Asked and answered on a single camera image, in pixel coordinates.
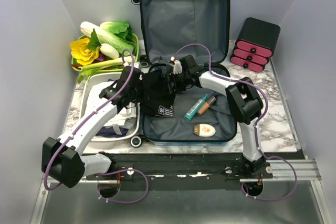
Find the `black garment with label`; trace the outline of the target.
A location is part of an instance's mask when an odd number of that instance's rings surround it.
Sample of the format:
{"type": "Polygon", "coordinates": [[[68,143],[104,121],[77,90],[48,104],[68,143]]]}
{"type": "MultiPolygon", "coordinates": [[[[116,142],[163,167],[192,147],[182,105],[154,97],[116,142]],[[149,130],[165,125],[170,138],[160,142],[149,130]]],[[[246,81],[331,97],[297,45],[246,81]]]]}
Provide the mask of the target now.
{"type": "Polygon", "coordinates": [[[142,81],[145,98],[140,102],[141,112],[153,117],[173,118],[175,94],[169,93],[162,70],[145,73],[142,81]]]}

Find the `brown foundation tube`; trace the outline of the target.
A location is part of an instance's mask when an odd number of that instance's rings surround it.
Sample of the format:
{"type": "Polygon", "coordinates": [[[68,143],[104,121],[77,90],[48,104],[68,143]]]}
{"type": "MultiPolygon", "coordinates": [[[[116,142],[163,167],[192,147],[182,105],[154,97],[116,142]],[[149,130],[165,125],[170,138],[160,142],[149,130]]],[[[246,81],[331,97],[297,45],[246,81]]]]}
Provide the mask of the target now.
{"type": "Polygon", "coordinates": [[[207,101],[205,101],[205,103],[200,107],[200,109],[197,112],[197,115],[201,116],[205,113],[205,111],[207,111],[212,105],[213,103],[216,101],[216,97],[212,96],[210,97],[207,101]]]}

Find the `purple garment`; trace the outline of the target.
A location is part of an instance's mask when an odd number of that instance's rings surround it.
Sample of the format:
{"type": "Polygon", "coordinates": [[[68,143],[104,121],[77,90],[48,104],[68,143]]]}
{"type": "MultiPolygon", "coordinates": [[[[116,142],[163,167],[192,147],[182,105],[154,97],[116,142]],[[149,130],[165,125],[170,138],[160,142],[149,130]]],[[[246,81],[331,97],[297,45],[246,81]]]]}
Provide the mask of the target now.
{"type": "Polygon", "coordinates": [[[105,137],[105,138],[120,138],[126,136],[129,129],[120,128],[120,133],[115,132],[113,127],[102,127],[97,133],[96,136],[105,137]]]}

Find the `blue fish print suitcase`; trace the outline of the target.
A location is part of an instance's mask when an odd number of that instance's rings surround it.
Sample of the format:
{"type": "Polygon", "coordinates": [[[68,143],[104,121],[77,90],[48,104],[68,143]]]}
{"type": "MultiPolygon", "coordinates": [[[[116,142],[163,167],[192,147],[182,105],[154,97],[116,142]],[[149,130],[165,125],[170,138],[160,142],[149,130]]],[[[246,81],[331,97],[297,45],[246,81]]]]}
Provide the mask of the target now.
{"type": "Polygon", "coordinates": [[[229,76],[222,65],[229,48],[230,0],[131,0],[140,7],[144,49],[156,85],[173,88],[169,109],[141,106],[142,132],[156,144],[220,144],[233,139],[237,122],[224,89],[198,87],[209,70],[229,76]]]}

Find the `black bag with pink trim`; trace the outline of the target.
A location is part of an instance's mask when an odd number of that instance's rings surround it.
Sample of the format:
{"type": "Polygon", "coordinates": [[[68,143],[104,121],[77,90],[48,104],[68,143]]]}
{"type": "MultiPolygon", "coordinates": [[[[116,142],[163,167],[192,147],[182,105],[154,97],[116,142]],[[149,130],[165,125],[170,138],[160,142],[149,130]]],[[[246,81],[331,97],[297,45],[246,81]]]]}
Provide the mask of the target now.
{"type": "Polygon", "coordinates": [[[274,55],[281,28],[264,20],[245,19],[235,42],[230,61],[254,72],[262,72],[274,55]]]}

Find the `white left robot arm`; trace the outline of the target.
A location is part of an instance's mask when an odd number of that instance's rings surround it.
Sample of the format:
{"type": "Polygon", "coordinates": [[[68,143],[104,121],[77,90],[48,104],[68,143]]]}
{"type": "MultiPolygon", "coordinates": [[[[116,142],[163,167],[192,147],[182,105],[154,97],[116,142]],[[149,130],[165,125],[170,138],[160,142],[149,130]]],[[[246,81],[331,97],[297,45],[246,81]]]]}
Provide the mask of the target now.
{"type": "Polygon", "coordinates": [[[60,184],[73,188],[84,176],[116,175],[116,166],[105,153],[84,156],[83,152],[99,130],[131,102],[141,96],[141,70],[127,66],[116,84],[102,89],[95,108],[57,139],[47,138],[42,147],[41,170],[60,184]]]}

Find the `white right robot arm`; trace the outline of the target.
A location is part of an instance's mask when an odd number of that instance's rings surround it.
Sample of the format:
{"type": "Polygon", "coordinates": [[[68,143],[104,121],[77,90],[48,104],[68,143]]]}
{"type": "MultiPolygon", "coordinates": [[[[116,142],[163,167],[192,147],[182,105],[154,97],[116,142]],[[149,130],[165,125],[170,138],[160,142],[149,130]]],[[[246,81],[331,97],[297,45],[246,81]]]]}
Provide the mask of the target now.
{"type": "Polygon", "coordinates": [[[193,56],[170,58],[173,71],[166,75],[170,91],[182,91],[188,85],[226,95],[231,116],[239,123],[243,140],[242,173],[249,178],[259,174],[265,163],[260,146],[258,119],[264,104],[257,87],[249,78],[232,79],[211,68],[198,65],[193,56]]]}

